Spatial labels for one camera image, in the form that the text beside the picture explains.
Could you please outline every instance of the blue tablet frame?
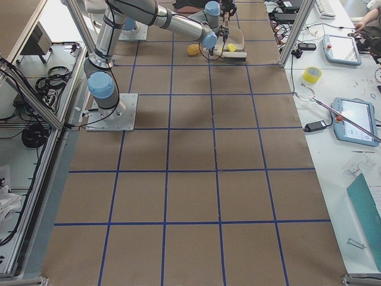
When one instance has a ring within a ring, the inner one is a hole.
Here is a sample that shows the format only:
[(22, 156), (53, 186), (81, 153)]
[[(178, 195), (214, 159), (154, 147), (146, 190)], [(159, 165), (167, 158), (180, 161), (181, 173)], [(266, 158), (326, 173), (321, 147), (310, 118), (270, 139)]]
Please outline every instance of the blue tablet frame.
[[(337, 97), (333, 101), (332, 108), (341, 113), (343, 111), (342, 101), (351, 101), (351, 102), (357, 102), (360, 104), (366, 104), (368, 106), (369, 117), (370, 117), (370, 129), (371, 129), (370, 132), (377, 136), (377, 127), (376, 127), (376, 119), (374, 118), (373, 104), (370, 102), (367, 102), (367, 101), (349, 100), (347, 98)], [(368, 146), (372, 146), (372, 147), (376, 147), (379, 145), (379, 143), (377, 141), (375, 141), (374, 139), (372, 139), (372, 141), (366, 141), (366, 140), (361, 140), (361, 139), (356, 139), (356, 138), (349, 138), (349, 137), (345, 136), (344, 121), (337, 122), (337, 121), (333, 120), (333, 130), (335, 131), (335, 134), (336, 134), (336, 137), (338, 138), (338, 140), (368, 145)]]
[[(352, 40), (352, 44), (354, 47), (354, 51), (356, 53), (357, 61), (346, 61), (346, 60), (340, 60), (333, 57), (332, 50), (327, 48), (328, 44), (330, 43), (330, 37), (336, 37), (336, 38), (345, 38)], [(359, 66), (361, 64), (361, 58), (360, 54), (358, 53), (358, 49), (356, 46), (356, 41), (352, 37), (346, 37), (346, 36), (336, 36), (336, 35), (328, 35), (325, 34), (323, 38), (323, 49), (324, 53), (326, 54), (327, 61), (334, 64), (347, 64), (349, 66)]]

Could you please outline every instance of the person's arm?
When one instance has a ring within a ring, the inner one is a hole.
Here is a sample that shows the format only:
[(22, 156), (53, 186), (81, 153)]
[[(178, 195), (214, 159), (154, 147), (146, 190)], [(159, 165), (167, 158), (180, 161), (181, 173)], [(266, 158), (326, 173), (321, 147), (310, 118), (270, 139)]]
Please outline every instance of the person's arm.
[(369, 11), (362, 19), (360, 22), (358, 23), (355, 23), (355, 27), (358, 31), (361, 31), (363, 30), (363, 28), (365, 27), (365, 25), (369, 22), (372, 22), (374, 20), (376, 20), (379, 16), (379, 10), (378, 8), (376, 9), (373, 9), (371, 11)]

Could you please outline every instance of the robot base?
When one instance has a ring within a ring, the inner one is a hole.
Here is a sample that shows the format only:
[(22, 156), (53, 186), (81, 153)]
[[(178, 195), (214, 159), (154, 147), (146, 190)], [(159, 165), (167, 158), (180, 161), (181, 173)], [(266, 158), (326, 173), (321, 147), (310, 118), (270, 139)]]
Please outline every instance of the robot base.
[(148, 26), (142, 23), (139, 23), (140, 28), (137, 33), (120, 33), (119, 41), (145, 41), (147, 40)]
[[(119, 115), (112, 120), (106, 119), (87, 125), (86, 130), (89, 132), (133, 131), (137, 105), (138, 94), (120, 94), (119, 105), (117, 107)], [(92, 108), (98, 108), (95, 101)], [(90, 113), (89, 122), (94, 122), (101, 118), (98, 113)]]

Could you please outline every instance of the keyboard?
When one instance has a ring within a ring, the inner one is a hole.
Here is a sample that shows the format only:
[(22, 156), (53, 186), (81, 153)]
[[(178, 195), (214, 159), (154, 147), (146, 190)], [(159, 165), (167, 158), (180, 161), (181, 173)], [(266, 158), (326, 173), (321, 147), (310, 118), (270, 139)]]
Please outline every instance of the keyboard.
[(320, 18), (322, 19), (334, 19), (336, 14), (329, 4), (329, 0), (316, 0), (315, 8)]
[(381, 186), (371, 186), (369, 190), (371, 196), (373, 197), (374, 203), (376, 204), (376, 209), (381, 217)]

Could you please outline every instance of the red object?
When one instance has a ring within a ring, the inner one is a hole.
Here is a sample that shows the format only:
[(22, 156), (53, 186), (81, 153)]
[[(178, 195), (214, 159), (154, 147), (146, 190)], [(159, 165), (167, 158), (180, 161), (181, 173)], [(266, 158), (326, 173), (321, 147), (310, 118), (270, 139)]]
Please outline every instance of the red object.
[(336, 121), (337, 122), (343, 121), (343, 117), (341, 115), (336, 116)]

